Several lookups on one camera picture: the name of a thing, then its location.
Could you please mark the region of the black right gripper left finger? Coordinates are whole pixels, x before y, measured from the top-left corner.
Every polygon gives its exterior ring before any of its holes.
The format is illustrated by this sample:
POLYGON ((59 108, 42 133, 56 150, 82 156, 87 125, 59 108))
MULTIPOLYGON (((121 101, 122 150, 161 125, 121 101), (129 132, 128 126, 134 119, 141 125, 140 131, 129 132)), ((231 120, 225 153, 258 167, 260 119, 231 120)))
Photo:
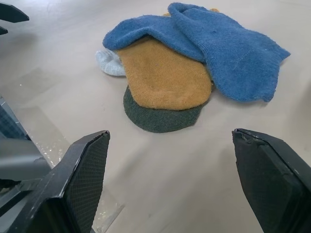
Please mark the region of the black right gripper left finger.
POLYGON ((91 232, 103 180, 110 133, 86 135, 30 193, 9 228, 11 233, 91 232))

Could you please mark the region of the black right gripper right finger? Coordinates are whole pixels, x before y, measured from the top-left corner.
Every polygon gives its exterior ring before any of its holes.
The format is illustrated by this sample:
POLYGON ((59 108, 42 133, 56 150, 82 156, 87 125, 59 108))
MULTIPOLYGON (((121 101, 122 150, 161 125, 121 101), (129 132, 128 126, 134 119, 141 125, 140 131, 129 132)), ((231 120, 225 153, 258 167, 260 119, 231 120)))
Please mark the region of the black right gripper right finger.
POLYGON ((232 131, 244 195, 265 233, 311 231, 311 168, 282 139, 232 131))

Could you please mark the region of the broad finger of the black left gripper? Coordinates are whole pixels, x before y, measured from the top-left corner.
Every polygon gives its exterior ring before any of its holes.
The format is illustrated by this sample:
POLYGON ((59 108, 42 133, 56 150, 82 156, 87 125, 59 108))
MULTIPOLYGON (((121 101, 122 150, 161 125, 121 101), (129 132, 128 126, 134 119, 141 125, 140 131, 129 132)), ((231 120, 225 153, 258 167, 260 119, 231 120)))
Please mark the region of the broad finger of the black left gripper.
POLYGON ((20 9, 3 2, 0 3, 0 19, 12 23, 29 21, 29 17, 20 9))

